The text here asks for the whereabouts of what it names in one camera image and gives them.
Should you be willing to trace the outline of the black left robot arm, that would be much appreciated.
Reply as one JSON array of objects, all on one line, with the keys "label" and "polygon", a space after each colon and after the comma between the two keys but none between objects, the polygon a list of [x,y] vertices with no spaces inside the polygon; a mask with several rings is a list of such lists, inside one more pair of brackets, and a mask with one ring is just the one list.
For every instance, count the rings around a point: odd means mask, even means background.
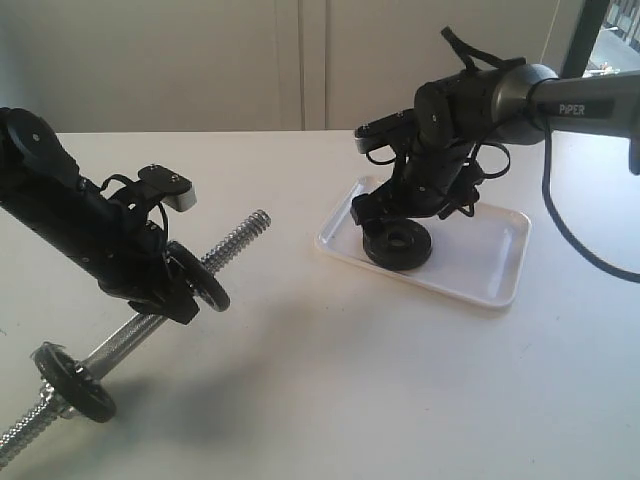
[{"label": "black left robot arm", "polygon": [[96,185],[40,116],[1,110],[1,207],[139,313],[189,323],[199,308],[185,270],[170,257],[168,224],[153,209],[184,212],[190,180],[161,165],[132,180],[113,174]]}]

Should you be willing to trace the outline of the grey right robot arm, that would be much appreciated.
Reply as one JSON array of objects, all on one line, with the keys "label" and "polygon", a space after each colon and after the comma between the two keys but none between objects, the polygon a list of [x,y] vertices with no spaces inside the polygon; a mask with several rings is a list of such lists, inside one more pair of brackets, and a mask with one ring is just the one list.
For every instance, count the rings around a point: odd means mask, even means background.
[{"label": "grey right robot arm", "polygon": [[554,131],[627,138],[629,169],[639,172],[639,75],[563,79],[541,64],[463,70],[420,86],[413,105],[354,132],[368,156],[392,149],[391,177],[357,196],[356,225],[396,219],[446,219],[475,212],[478,188],[490,174],[477,155],[483,146],[535,145]]}]

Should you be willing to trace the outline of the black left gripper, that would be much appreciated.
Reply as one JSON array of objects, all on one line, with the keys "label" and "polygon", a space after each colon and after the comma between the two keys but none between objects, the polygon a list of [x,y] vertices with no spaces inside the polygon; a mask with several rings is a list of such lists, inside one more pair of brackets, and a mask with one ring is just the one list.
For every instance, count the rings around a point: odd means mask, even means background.
[{"label": "black left gripper", "polygon": [[70,188],[42,181],[29,190],[29,227],[105,293],[126,299],[138,313],[188,325],[200,308],[184,280],[164,284],[167,231],[148,221],[166,195],[142,180],[120,179],[122,187],[106,198],[110,182],[80,179]]}]

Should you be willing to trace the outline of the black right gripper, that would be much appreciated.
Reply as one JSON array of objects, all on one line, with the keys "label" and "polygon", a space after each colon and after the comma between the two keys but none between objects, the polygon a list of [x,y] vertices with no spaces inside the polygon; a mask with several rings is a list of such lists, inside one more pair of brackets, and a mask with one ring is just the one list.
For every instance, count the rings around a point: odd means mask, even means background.
[{"label": "black right gripper", "polygon": [[475,159],[493,141],[497,74],[457,74],[420,86],[413,98],[416,135],[404,149],[376,165],[393,166],[391,177],[351,201],[350,213],[364,235],[381,235],[384,220],[442,219],[474,213],[477,186],[486,178]]}]

